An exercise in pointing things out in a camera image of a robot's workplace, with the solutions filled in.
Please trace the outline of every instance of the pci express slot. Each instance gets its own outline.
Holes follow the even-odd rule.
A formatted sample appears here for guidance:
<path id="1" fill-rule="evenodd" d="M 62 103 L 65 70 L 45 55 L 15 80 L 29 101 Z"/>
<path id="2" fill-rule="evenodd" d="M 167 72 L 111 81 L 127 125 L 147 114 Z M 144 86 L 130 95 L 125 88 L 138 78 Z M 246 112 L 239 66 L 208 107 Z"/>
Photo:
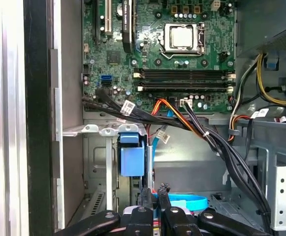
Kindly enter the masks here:
<path id="1" fill-rule="evenodd" d="M 99 0 L 93 0 L 93 39 L 96 44 L 100 41 Z"/>
<path id="2" fill-rule="evenodd" d="M 188 82 L 141 82 L 137 87 L 138 92 L 232 92 L 233 83 L 188 83 Z"/>
<path id="3" fill-rule="evenodd" d="M 112 34 L 112 0 L 105 0 L 104 32 L 106 35 Z"/>
<path id="4" fill-rule="evenodd" d="M 226 73 L 221 70 L 141 69 L 134 77 L 145 80 L 223 80 Z"/>

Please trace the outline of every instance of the cpu socket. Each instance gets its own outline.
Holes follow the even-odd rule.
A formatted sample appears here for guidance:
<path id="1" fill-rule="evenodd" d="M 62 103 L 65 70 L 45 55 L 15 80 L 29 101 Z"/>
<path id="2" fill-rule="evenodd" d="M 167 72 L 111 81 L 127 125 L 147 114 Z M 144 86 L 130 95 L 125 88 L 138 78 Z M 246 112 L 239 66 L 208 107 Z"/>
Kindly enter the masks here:
<path id="1" fill-rule="evenodd" d="M 204 53 L 204 24 L 165 24 L 160 44 L 169 54 Z"/>

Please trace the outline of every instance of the green circuit board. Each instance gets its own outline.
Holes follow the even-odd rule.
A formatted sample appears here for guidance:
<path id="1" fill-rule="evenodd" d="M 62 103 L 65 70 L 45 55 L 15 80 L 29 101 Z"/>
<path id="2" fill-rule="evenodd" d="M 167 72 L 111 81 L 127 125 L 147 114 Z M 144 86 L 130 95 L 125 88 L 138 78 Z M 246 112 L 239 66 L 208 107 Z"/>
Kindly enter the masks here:
<path id="1" fill-rule="evenodd" d="M 192 98 L 194 97 L 192 107 L 195 112 L 227 113 L 230 111 L 228 100 L 232 95 L 231 91 L 140 92 L 137 88 L 139 78 L 133 75 L 138 68 L 234 72 L 234 12 L 221 15 L 219 11 L 212 11 L 212 0 L 167 0 L 165 5 L 160 0 L 137 0 L 136 48 L 132 54 L 127 54 L 124 52 L 122 43 L 122 18 L 117 12 L 122 1 L 111 1 L 112 32 L 109 34 L 101 32 L 100 40 L 97 42 L 94 40 L 94 3 L 84 4 L 83 40 L 84 74 L 86 75 L 84 78 L 87 78 L 83 84 L 85 96 L 94 100 L 98 99 L 95 96 L 95 90 L 102 87 L 100 77 L 111 75 L 112 84 L 104 87 L 119 104 L 129 100 L 141 109 L 151 111 L 159 97 L 171 98 L 171 102 L 175 100 L 178 107 L 180 99 L 192 95 Z M 97 0 L 97 3 L 99 15 L 105 16 L 106 0 Z M 221 3 L 226 6 L 231 4 L 232 0 L 221 1 Z M 188 17 L 181 18 L 179 15 L 186 11 L 185 6 L 189 7 L 189 14 Z M 199 23 L 205 25 L 205 53 L 203 55 L 199 57 L 179 55 L 168 59 L 160 54 L 159 36 L 166 24 Z M 221 60 L 222 52 L 228 52 L 224 60 Z"/>

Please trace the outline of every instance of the black plastic clip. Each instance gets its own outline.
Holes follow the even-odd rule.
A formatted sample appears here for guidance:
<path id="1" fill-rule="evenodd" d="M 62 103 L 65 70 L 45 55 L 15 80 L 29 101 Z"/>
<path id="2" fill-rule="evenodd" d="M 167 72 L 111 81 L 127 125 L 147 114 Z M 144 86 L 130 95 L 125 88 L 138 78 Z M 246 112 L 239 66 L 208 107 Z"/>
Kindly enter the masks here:
<path id="1" fill-rule="evenodd" d="M 257 215 L 271 216 L 271 212 L 262 212 L 260 210 L 256 210 Z"/>
<path id="2" fill-rule="evenodd" d="M 229 135 L 232 135 L 232 136 L 239 136 L 240 135 L 240 131 L 237 129 L 228 129 L 228 133 L 229 133 Z"/>

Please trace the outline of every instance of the sata port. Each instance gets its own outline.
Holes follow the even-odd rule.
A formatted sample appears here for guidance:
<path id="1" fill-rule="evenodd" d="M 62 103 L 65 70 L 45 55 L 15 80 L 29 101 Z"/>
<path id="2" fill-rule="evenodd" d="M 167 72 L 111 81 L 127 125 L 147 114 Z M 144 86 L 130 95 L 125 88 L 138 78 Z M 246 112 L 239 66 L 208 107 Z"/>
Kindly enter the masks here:
<path id="1" fill-rule="evenodd" d="M 101 75 L 100 76 L 102 86 L 111 86 L 112 85 L 112 75 Z"/>

